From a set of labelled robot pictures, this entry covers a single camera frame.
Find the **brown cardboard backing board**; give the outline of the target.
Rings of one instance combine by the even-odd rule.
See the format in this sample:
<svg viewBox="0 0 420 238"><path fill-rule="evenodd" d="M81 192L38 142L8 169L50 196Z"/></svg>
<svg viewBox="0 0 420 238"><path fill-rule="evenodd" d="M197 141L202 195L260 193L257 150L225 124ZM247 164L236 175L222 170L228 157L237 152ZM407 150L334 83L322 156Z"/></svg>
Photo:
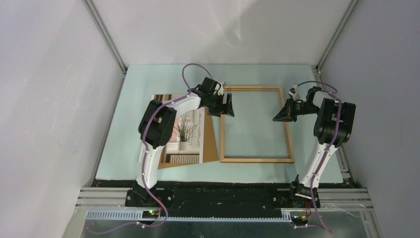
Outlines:
<svg viewBox="0 0 420 238"><path fill-rule="evenodd" d="M175 141L175 136L164 147L158 164L159 169L198 165L219 160L212 117L200 112L194 114L197 125L189 142Z"/></svg>

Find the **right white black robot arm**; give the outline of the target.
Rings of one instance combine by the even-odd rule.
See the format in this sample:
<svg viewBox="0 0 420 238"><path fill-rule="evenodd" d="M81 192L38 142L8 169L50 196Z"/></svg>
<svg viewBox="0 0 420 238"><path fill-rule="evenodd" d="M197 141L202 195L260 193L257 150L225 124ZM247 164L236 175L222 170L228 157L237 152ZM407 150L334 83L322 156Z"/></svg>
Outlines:
<svg viewBox="0 0 420 238"><path fill-rule="evenodd" d="M296 86L289 91L289 98L273 121L295 122L298 116L317 116L313 130L314 148L304 170L290 184L288 201L292 206L301 207L315 198L329 159L350 139L355 112L355 104L342 102L320 87L310 88L304 101L297 97Z"/></svg>

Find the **wooden picture frame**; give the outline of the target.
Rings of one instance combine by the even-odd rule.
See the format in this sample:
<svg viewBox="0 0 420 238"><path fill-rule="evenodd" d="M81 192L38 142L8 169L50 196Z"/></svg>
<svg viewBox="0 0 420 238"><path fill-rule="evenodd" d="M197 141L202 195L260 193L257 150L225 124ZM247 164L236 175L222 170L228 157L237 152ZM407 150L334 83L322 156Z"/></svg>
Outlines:
<svg viewBox="0 0 420 238"><path fill-rule="evenodd" d="M285 105L281 86L227 86L234 117L220 118L222 163L295 162L289 124L273 118Z"/></svg>

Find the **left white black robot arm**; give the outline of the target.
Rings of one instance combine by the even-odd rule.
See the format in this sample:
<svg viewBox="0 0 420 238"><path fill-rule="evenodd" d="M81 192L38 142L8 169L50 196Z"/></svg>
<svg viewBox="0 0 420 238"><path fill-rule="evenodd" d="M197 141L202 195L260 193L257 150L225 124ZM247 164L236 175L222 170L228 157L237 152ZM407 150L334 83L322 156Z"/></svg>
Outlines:
<svg viewBox="0 0 420 238"><path fill-rule="evenodd" d="M169 101L153 99L140 121L141 136L139 160L141 171L133 187L137 199L144 206L152 206L157 194L152 188L157 183L157 171L163 148L170 141L176 119L193 110L207 108L208 115L234 117L231 93L225 92L226 83L205 77L203 82L190 88L186 95Z"/></svg>

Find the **window plant photo print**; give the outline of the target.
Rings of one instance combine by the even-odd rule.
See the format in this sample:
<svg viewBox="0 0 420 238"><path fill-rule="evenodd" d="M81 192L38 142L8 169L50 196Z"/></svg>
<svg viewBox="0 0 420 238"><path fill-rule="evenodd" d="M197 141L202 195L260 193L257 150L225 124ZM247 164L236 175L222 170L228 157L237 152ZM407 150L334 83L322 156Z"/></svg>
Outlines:
<svg viewBox="0 0 420 238"><path fill-rule="evenodd" d="M151 100L156 99L161 102L169 101L171 99L176 99L182 95L178 94L154 94L151 96ZM189 142L190 137L193 135L193 131L196 129L197 125L194 124L194 114L199 114L200 112L204 113L204 108L197 110L189 111L181 116L179 116L175 121L175 127L173 129L172 136L175 136L174 140L177 142Z"/></svg>

